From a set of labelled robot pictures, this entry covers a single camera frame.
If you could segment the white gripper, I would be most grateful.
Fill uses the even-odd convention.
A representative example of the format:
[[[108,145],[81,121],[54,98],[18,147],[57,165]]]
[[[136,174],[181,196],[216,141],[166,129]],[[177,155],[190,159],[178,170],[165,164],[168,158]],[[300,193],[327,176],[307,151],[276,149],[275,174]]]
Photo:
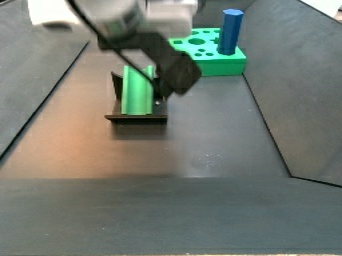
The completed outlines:
[[[102,33],[188,33],[197,0],[73,0]],[[84,33],[66,0],[26,0],[34,27]]]

